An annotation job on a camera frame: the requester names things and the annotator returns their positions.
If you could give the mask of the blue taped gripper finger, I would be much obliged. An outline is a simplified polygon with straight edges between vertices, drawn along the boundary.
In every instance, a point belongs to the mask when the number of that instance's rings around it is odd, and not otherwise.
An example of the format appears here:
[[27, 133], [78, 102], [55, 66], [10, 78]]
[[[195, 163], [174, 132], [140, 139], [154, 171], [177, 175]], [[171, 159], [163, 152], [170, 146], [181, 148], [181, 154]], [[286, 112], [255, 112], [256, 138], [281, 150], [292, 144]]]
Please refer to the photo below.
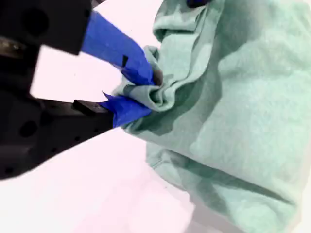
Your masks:
[[188, 7], [201, 7], [210, 3], [211, 0], [186, 0]]

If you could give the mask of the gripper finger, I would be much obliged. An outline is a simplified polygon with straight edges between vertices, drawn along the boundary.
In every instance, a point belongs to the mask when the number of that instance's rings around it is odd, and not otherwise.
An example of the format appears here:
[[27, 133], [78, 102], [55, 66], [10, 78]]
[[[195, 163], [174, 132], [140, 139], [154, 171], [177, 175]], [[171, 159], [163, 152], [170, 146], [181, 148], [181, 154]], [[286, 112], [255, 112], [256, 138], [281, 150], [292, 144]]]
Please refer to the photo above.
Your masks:
[[89, 0], [3, 0], [0, 3], [0, 72], [30, 85], [41, 46], [110, 63], [136, 85], [159, 85], [142, 48]]
[[41, 115], [41, 160], [46, 161], [111, 129], [132, 123], [151, 110], [123, 96], [105, 94], [107, 101], [45, 100]]

